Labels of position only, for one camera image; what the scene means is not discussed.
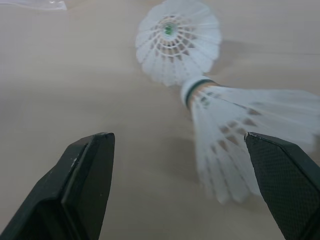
shuttlecock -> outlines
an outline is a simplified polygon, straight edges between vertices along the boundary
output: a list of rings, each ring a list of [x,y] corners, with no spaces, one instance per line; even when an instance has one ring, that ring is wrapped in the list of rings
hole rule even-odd
[[[246,132],[284,139],[310,153],[320,134],[320,97],[300,90],[239,89],[201,76],[181,90],[195,128],[200,182],[220,203],[260,195]]]
[[[165,0],[140,23],[136,57],[152,80],[167,86],[211,70],[222,37],[210,9],[198,0]]]

shuttlecock cork base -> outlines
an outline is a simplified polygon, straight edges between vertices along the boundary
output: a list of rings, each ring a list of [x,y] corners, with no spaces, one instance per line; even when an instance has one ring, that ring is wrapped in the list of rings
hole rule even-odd
[[[261,195],[247,132],[295,143],[306,153],[320,134],[320,97],[305,91],[231,88],[198,76],[185,82],[181,99],[193,118],[200,182],[222,204]]]
[[[220,86],[220,84],[211,80],[206,76],[196,76],[188,80],[181,89],[181,100],[183,104],[189,108],[191,102],[195,99],[197,93],[199,93],[203,88]]]

green logo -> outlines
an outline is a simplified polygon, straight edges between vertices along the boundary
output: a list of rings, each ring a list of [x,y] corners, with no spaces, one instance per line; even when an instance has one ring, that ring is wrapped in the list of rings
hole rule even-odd
[[[164,34],[167,38],[174,34],[175,26],[172,23],[168,23],[164,26]]]

